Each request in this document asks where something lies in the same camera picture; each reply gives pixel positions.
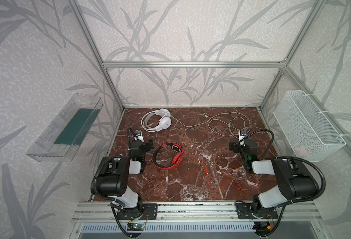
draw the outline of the leaf pattern wallpaper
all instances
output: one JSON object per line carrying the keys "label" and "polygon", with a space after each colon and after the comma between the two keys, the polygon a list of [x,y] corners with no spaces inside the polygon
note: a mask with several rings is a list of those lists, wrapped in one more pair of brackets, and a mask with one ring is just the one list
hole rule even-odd
{"label": "leaf pattern wallpaper", "polygon": [[[351,0],[327,1],[289,67],[351,137]],[[263,109],[276,141],[286,154],[293,154],[279,131],[273,110],[289,81],[281,80]],[[325,193],[315,204],[333,238],[351,238],[351,158],[340,149],[318,162],[327,179]]]}
{"label": "leaf pattern wallpaper", "polygon": [[[79,0],[104,61],[280,61],[314,1]],[[277,69],[108,69],[127,106],[259,106]]]}
{"label": "leaf pattern wallpaper", "polygon": [[[28,157],[73,93],[104,102],[76,157]],[[120,115],[66,1],[0,0],[0,238],[64,236]]]}

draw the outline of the white cable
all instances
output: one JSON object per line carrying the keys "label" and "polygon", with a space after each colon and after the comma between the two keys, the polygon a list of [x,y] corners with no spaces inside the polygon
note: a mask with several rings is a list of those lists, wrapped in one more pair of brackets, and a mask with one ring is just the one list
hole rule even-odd
{"label": "white cable", "polygon": [[[240,115],[244,116],[244,117],[249,121],[249,130],[248,130],[248,131],[251,130],[251,121],[250,121],[250,119],[249,119],[247,116],[245,116],[244,114],[241,114],[241,113],[238,113],[238,112],[220,113],[220,114],[214,115],[214,116],[212,116],[212,117],[208,116],[210,119],[207,120],[206,122],[199,123],[199,124],[192,125],[192,126],[184,125],[182,122],[180,122],[180,121],[179,121],[178,119],[176,119],[174,116],[171,116],[171,117],[172,117],[173,119],[175,119],[176,121],[178,121],[178,122],[179,122],[180,124],[182,124],[183,126],[188,127],[188,128],[195,127],[195,126],[199,126],[199,125],[202,125],[202,124],[205,124],[205,123],[208,122],[207,126],[208,126],[213,132],[215,132],[215,133],[217,133],[217,134],[219,134],[219,135],[221,135],[221,136],[224,136],[224,137],[231,137],[231,135],[234,136],[234,137],[236,137],[236,135],[238,135],[238,134],[233,134],[233,133],[231,132],[231,127],[234,128],[234,129],[236,129],[237,131],[239,131],[239,129],[237,129],[237,128],[231,126],[231,122],[232,122],[233,120],[235,120],[236,118],[241,118],[241,119],[243,120],[243,122],[244,122],[244,126],[243,126],[243,128],[241,129],[241,130],[243,130],[243,129],[245,128],[245,126],[246,126],[245,120],[244,120],[242,117],[240,117],[240,116],[233,118],[229,123],[226,123],[226,122],[224,122],[224,121],[222,121],[222,120],[220,120],[220,119],[213,119],[214,117],[219,116],[219,115],[222,115],[222,114],[240,114]],[[222,135],[222,134],[216,132],[214,129],[212,129],[212,128],[210,127],[210,123],[211,123],[212,121],[214,121],[214,120],[218,120],[218,121],[221,121],[221,122],[227,124],[227,125],[229,126],[229,131],[230,131],[231,135]]]}

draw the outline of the brown marble surface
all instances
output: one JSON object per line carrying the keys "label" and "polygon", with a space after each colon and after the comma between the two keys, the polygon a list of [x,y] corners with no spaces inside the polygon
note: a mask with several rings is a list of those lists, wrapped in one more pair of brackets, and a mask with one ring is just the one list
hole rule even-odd
{"label": "brown marble surface", "polygon": [[[255,193],[264,192],[276,185],[273,175],[254,175],[259,181],[246,173],[240,154],[234,154],[229,150],[229,141],[235,140],[235,137],[223,137],[213,132],[207,124],[186,128],[172,118],[171,126],[155,133],[149,133],[141,128],[141,118],[145,113],[156,109],[148,108],[130,108],[125,110],[110,155],[128,155],[126,128],[132,127],[133,130],[141,129],[145,142],[148,138],[154,141],[154,148],[166,142],[179,142],[183,149],[201,157],[207,164],[209,185],[215,189],[218,185],[219,175],[221,182],[217,190],[211,190],[207,185],[205,166],[198,158],[184,154],[184,159],[180,165],[174,169],[161,170],[154,166],[152,162],[153,150],[146,153],[146,168],[143,174],[130,175],[129,187],[136,193],[139,193],[144,201],[183,201],[183,200],[251,200]],[[246,115],[251,121],[249,132],[264,128],[264,124],[256,108],[169,108],[172,116],[180,120],[185,125],[195,125],[207,121],[208,116],[214,116],[219,113],[240,112]],[[229,122],[238,114],[226,114],[216,117],[224,122]],[[155,126],[160,116],[153,116],[150,123]],[[242,129],[244,121],[240,118],[235,119],[233,127]],[[223,135],[230,135],[226,124],[217,120],[211,122],[210,126]],[[270,138],[267,133],[256,133],[252,136],[258,144],[258,154],[262,155]],[[157,156],[157,161],[163,166],[170,166],[171,160],[176,154],[174,151],[162,149]],[[275,156],[275,150],[272,146],[267,156]],[[243,192],[240,189],[230,185],[232,178],[227,177],[227,173],[232,169],[232,177],[239,183],[232,182],[235,187],[250,190]]]}

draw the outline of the red headphones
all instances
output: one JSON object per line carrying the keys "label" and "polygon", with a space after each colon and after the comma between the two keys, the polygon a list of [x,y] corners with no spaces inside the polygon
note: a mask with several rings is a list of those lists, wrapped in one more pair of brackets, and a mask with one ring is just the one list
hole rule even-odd
{"label": "red headphones", "polygon": [[[172,160],[172,166],[170,167],[162,167],[161,165],[159,165],[157,163],[157,154],[159,153],[159,151],[165,147],[165,146],[171,146],[172,149],[177,152],[177,154],[174,156],[173,160]],[[158,146],[158,148],[156,148],[154,150],[154,153],[153,153],[153,163],[154,165],[159,168],[159,169],[162,169],[162,170],[169,170],[169,169],[173,169],[175,167],[177,167],[183,160],[183,154],[182,154],[183,150],[182,150],[182,146],[180,146],[178,143],[166,143],[166,144],[163,144],[163,145],[160,145]]]}

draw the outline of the green mat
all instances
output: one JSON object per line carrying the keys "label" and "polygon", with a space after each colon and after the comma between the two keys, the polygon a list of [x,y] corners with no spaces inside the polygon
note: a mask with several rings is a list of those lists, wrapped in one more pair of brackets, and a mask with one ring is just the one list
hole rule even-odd
{"label": "green mat", "polygon": [[55,145],[80,145],[92,127],[99,109],[79,109],[54,142]]}

